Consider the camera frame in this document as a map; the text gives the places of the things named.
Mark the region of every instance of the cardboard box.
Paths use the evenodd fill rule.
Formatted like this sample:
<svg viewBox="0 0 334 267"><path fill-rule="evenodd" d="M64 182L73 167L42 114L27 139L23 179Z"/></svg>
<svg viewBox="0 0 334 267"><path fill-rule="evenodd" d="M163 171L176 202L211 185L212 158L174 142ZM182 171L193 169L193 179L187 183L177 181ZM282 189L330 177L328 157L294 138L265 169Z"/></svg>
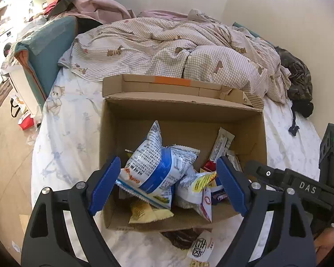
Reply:
<svg viewBox="0 0 334 267"><path fill-rule="evenodd" d="M267 162L263 102L255 95L213 83L131 74L104 78L102 94L101 166L107 157L118 155L124 167L124 149L135 150L155 120L159 121L164 146L181 144L200 149L195 169L209 158L220 127L235 135L230 149L242 167L250 159ZM141 232L208 225L195 210L176 206L171 210L175 215L162 221L128 224L129 202L118 199L115 186L104 207L104 220L109 229ZM227 200L213 206L212 212L213 223L236 215Z"/></svg>

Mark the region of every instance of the mattress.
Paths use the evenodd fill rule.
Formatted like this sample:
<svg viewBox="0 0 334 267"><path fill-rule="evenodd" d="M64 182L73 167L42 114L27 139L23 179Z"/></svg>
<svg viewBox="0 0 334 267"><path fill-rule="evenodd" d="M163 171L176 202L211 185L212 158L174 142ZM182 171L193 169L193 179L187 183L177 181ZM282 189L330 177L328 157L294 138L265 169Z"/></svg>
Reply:
<svg viewBox="0 0 334 267"><path fill-rule="evenodd" d="M51 95L43 108L43 121L32 157L32 206L40 191L50 186L54 191L71 188L85 181L99 168L99 133L102 114L102 83L87 81L61 68ZM292 123L291 101L281 104L264 97L264 120L267 163L270 167L289 168L312 179L319 178L319 145L321 139L313 124L297 116L299 132L289 134ZM69 212L65 212L68 233L75 254L85 259ZM189 266L187 252L170 243L160 233L111 231L103 226L102 214L94 217L107 245L120 265ZM261 256L271 225L268 212L255 250L250 258ZM216 266L232 239L242 217L240 215L213 224L214 250L210 266Z"/></svg>

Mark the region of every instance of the beige floor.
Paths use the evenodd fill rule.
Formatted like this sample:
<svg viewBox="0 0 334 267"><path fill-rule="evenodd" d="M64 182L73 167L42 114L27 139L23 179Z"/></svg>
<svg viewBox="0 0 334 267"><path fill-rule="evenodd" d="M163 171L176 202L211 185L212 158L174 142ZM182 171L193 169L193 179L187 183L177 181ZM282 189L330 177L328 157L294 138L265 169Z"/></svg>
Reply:
<svg viewBox="0 0 334 267"><path fill-rule="evenodd" d="M22 131L10 115L10 96L0 107L0 240L20 262L12 241L22 248L24 231L20 215L31 214L32 149L26 143L30 131Z"/></svg>

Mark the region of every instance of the checkered blanket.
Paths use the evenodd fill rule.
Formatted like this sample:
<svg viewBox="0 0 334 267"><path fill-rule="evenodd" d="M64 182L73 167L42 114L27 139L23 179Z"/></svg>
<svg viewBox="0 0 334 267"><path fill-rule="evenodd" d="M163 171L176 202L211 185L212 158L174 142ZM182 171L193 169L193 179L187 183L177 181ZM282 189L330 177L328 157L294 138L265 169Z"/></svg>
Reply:
<svg viewBox="0 0 334 267"><path fill-rule="evenodd" d="M117 74L218 83L286 102L291 85L273 47L245 28L134 18L78 35L59 60L89 81Z"/></svg>

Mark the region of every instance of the metal screw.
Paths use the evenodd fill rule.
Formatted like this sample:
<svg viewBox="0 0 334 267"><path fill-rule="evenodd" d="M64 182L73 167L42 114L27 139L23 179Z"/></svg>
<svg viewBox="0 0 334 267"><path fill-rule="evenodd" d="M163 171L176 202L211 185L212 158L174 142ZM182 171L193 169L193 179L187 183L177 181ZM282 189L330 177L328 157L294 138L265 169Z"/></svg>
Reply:
<svg viewBox="0 0 334 267"><path fill-rule="evenodd" d="M258 182L253 182L253 183L251 184L251 187L252 187L253 189L255 189L255 190L259 190L259 189L261 189L261 185L260 185Z"/></svg>
<svg viewBox="0 0 334 267"><path fill-rule="evenodd" d="M296 192L295 192L294 189L292 189L292 188L288 188L288 189L287 189L287 193L288 193L289 195L294 195Z"/></svg>
<svg viewBox="0 0 334 267"><path fill-rule="evenodd" d="M84 189L86 187L86 183L85 182L77 182L76 184L76 188L77 189Z"/></svg>
<svg viewBox="0 0 334 267"><path fill-rule="evenodd" d="M45 187L45 188L42 189L42 194L44 194L44 195L48 194L49 191L50 191L49 187Z"/></svg>

